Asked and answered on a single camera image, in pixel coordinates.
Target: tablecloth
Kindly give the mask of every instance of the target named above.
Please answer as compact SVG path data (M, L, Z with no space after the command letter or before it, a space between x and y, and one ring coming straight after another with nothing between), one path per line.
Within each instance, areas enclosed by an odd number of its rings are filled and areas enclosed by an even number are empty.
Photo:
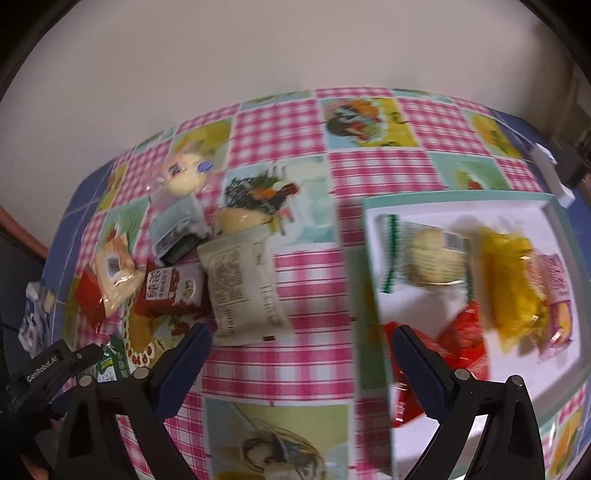
M274 244L277 289L296 335L214 348L167 430L198 478L260 475L245 467L221 433L234 429L244 436L242 430L252 430L256 422L267 425L258 431L271 424L287 437L303 437L332 465L335 478L347 472L388 477L390 422L362 199L445 188L541 191L516 137L497 120L494 111L468 100L339 87L255 99L159 132L95 172L92 187L74 195L63 222L79 227L57 247L60 229L52 247L63 249L66 259L59 273L51 271L59 277L53 338L63 331L80 347L119 333L122 314L95 334L72 292L97 244L113 229L128 232L137 264L145 265L154 217L145 182L169 153L201 142L215 159L218 173L197 195L209 222L226 204L229 181L281 171L300 186L290 204L295 222ZM50 261L57 262L51 256ZM588 395L583 390L579 396L581 406ZM277 420L278 411L287 420ZM224 423L228 417L236 424L246 419L246 427ZM128 420L121 417L120 425L134 465L150 475ZM337 432L332 437L326 434L331 429ZM554 439L556 432L552 435L546 438ZM552 444L545 441L549 457Z

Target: purple packet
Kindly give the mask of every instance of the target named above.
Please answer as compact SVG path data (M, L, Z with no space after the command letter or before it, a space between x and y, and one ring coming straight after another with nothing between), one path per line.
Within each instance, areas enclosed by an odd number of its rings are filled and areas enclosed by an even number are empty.
M573 332L569 282L560 257L540 255L542 275L548 294L548 326L542 345L543 359L550 358L567 347Z

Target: white tray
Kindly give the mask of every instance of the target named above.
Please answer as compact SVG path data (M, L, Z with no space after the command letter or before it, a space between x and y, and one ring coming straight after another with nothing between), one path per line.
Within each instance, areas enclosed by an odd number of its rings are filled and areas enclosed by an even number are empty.
M379 217L389 213L396 213L403 220L468 236L480 226L505 233L522 232L542 253L560 255L572 296L573 335L567 349L545 362L540 361L535 348L502 352L497 333L492 328L479 263L472 263L474 295L481 303L481 322L485 328L490 380L505 382L510 375L520 374L532 398L538 424L543 424L582 384L591 365L589 278L579 245L556 198L545 193L465 190L396 194L364 201L365 238L380 322L407 323L434 338L464 304L445 290L434 293L405 286L390 294L379 291L388 265ZM387 351L386 357L388 394L393 405L395 384ZM477 417L452 478L466 472L485 420L484 416ZM392 429L392 465L399 478L403 478L416 463L437 427L436 421L423 415Z

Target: white wall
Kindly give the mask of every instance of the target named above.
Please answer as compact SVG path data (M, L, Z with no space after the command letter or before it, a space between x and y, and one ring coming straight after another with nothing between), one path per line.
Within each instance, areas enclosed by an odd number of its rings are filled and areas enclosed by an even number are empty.
M425 89L547 129L569 69L518 0L83 0L0 103L0 203L50 244L79 181L120 151L289 90Z

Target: red packaging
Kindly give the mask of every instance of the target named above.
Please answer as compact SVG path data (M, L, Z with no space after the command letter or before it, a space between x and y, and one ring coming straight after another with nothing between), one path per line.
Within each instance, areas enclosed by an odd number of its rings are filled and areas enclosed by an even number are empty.
M152 316L203 317L212 312L205 272L199 262L164 268L149 265L139 295L142 301L138 307Z
M488 356L480 326L478 307L477 301L471 301L454 321L445 327L437 340L432 340L419 330L413 329L413 331L429 350L439 353L452 370L466 368L478 380L488 380ZM390 348L392 372L398 382L398 398L392 412L392 428L400 427L423 413L417 397L409 387L406 377L392 354L392 334L399 326L400 324L396 322L384 325L384 332Z
M103 294L99 287L99 281L88 265L82 273L74 296L88 324L95 333L99 333L100 327L106 320L105 305L103 303Z

